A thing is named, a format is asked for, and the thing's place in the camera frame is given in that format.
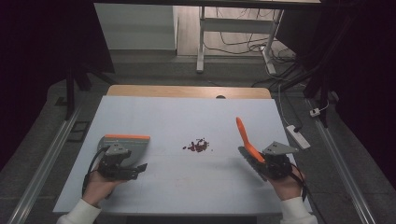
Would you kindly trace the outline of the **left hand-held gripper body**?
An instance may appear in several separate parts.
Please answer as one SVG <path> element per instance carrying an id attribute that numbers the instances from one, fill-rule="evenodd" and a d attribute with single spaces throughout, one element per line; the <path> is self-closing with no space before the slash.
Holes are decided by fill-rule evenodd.
<path id="1" fill-rule="evenodd" d="M 111 145 L 99 162 L 97 171 L 100 175 L 109 180 L 121 180 L 120 172 L 132 170 L 125 168 L 121 163 L 131 156 L 132 152 L 120 144 Z"/>

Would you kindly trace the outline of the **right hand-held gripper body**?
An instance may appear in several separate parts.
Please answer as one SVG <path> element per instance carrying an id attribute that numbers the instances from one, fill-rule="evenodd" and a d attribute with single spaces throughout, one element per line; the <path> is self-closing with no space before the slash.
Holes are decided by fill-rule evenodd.
<path id="1" fill-rule="evenodd" d="M 261 152 L 263 157 L 265 154 L 274 156 L 273 162 L 266 163 L 266 169 L 268 170 L 269 178 L 278 180 L 288 176 L 292 172 L 288 154 L 296 153 L 298 151 L 298 148 L 290 147 L 276 141 L 266 147 Z"/>

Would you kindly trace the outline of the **grey dustpan with orange edge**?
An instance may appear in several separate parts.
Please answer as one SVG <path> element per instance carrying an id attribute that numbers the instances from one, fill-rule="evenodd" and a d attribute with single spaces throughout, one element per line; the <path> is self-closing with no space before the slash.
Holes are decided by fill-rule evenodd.
<path id="1" fill-rule="evenodd" d="M 150 137 L 133 134 L 105 134 L 97 150 L 107 148 L 106 156 L 117 159 L 121 167 L 132 167 L 144 155 Z"/>

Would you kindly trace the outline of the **orange brush with grey bristles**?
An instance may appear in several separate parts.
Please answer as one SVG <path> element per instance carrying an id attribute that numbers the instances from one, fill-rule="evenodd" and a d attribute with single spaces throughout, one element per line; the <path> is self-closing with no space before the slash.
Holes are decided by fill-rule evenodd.
<path id="1" fill-rule="evenodd" d="M 253 168 L 253 170 L 259 175 L 258 168 L 265 167 L 266 168 L 266 161 L 263 155 L 248 141 L 248 135 L 245 129 L 245 126 L 240 118 L 236 118 L 236 125 L 237 129 L 240 133 L 242 138 L 243 147 L 238 148 L 240 154 L 245 158 L 248 164 Z"/>

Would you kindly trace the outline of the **pile of dark red crumbs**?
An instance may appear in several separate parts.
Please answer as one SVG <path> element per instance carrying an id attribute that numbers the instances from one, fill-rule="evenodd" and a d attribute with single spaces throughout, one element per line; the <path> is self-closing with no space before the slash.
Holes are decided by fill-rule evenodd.
<path id="1" fill-rule="evenodd" d="M 207 150 L 209 146 L 209 142 L 206 141 L 204 138 L 198 138 L 184 146 L 183 149 L 200 153 Z"/>

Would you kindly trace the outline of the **person's right hand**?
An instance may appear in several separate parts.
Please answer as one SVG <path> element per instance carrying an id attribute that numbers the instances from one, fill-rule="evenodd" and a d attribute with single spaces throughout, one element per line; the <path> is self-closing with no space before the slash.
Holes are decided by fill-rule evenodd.
<path id="1" fill-rule="evenodd" d="M 268 179 L 273 186 L 276 195 L 281 201 L 297 198 L 302 195 L 302 185 L 291 176 L 282 179 Z"/>

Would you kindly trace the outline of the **person's left hand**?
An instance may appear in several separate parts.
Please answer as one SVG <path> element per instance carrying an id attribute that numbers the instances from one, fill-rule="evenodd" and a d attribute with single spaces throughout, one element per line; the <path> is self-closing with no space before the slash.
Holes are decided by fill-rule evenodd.
<path id="1" fill-rule="evenodd" d="M 110 181 L 102 177 L 97 171 L 89 175 L 88 185 L 82 195 L 82 200 L 86 203 L 98 207 L 116 186 L 124 183 L 124 180 Z"/>

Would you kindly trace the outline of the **white power strip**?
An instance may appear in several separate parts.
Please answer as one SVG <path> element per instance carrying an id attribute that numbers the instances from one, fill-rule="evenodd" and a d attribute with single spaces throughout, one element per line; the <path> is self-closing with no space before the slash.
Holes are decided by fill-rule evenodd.
<path id="1" fill-rule="evenodd" d="M 287 126 L 286 130 L 301 149 L 308 149 L 311 147 L 311 145 L 300 133 L 300 130 L 296 128 L 294 125 Z"/>

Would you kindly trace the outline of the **white board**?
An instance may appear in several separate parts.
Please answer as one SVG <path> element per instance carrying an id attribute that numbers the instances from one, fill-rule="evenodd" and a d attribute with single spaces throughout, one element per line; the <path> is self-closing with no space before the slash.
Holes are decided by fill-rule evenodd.
<path id="1" fill-rule="evenodd" d="M 240 118 L 250 143 L 263 150 L 288 139 L 272 99 L 103 97 L 76 162 L 54 207 L 69 212 L 105 134 L 150 137 L 141 157 L 147 169 L 119 185 L 101 204 L 104 212 L 141 216 L 243 216 L 276 214 L 273 187 L 249 166 L 238 148 Z M 198 138 L 210 146 L 197 153 L 183 147 Z"/>

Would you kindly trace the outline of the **wooden table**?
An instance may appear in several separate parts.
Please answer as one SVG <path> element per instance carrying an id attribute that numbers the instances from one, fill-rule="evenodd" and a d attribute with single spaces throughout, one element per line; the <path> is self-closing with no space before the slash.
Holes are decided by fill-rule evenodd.
<path id="1" fill-rule="evenodd" d="M 112 85 L 107 96 L 178 97 L 210 99 L 271 99 L 265 88 Z"/>

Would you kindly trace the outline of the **black stand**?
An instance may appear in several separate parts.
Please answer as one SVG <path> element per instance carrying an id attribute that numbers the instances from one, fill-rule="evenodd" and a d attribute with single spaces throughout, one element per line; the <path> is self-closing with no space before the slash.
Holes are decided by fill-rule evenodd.
<path id="1" fill-rule="evenodd" d="M 356 16 L 347 12 L 285 10 L 276 38 L 296 53 L 292 68 L 303 72 L 289 81 L 277 81 L 277 91 L 285 91 L 308 79 L 306 98 L 320 91 L 320 106 L 325 106 L 330 89 L 331 66 Z"/>
<path id="2" fill-rule="evenodd" d="M 108 84 L 116 84 L 116 81 L 106 75 L 114 73 L 115 69 L 93 1 L 72 0 L 66 6 L 68 68 L 65 119 L 69 120 L 75 111 L 75 84 L 82 91 L 89 91 L 92 86 L 89 73 Z"/>

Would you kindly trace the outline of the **white cabinet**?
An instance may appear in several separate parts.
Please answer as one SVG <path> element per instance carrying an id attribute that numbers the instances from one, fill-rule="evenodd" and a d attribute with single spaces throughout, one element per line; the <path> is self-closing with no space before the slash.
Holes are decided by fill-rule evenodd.
<path id="1" fill-rule="evenodd" d="M 94 7 L 110 49 L 177 48 L 177 16 L 172 6 L 95 3 Z"/>

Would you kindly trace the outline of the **black floor bracket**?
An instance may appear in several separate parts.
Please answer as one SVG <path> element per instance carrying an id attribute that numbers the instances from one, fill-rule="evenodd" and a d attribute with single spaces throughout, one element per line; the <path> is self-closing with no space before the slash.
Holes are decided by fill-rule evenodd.
<path id="1" fill-rule="evenodd" d="M 89 121 L 76 121 L 66 139 L 67 142 L 81 143 L 90 129 L 91 123 Z"/>

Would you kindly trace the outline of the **metal floor rail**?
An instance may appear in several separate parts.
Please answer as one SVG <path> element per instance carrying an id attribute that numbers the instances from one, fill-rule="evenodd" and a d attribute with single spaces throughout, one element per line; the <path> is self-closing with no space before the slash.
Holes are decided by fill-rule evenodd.
<path id="1" fill-rule="evenodd" d="M 323 125 L 319 118 L 313 118 L 313 121 L 318 128 L 318 132 L 322 141 L 324 142 L 325 147 L 329 151 L 333 164 L 340 175 L 346 191 L 349 194 L 349 197 L 361 220 L 361 224 L 376 224 L 374 214 L 372 213 L 363 196 L 363 193 L 361 192 L 360 187 L 350 172 L 347 163 L 339 150 L 339 147 L 332 137 L 330 130 Z"/>
<path id="2" fill-rule="evenodd" d="M 56 162 L 64 143 L 66 142 L 67 136 L 70 134 L 78 115 L 81 111 L 81 105 L 78 105 L 75 111 L 71 114 L 68 120 L 65 120 L 59 131 L 56 133 L 52 140 L 49 148 L 40 162 L 38 168 L 35 171 L 31 181 L 26 187 L 22 194 L 17 206 L 12 212 L 7 224 L 24 224 L 28 218 L 35 201 L 38 198 L 40 191 L 42 190 L 50 171 L 52 170 L 54 163 Z"/>

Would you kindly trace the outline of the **white desk frame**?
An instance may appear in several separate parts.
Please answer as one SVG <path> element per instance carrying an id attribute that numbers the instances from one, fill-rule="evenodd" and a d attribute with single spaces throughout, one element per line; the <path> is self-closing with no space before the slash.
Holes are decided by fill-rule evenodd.
<path id="1" fill-rule="evenodd" d="M 204 72 L 204 37 L 205 32 L 225 32 L 225 33 L 251 33 L 268 35 L 267 43 L 261 48 L 262 57 L 265 62 L 265 68 L 269 75 L 275 75 L 276 69 L 270 58 L 270 50 L 276 37 L 276 31 L 280 24 L 283 11 L 274 10 L 274 18 L 271 21 L 261 20 L 240 20 L 240 19 L 221 19 L 207 18 L 205 16 L 205 7 L 199 7 L 199 45 L 197 52 L 196 72 Z"/>

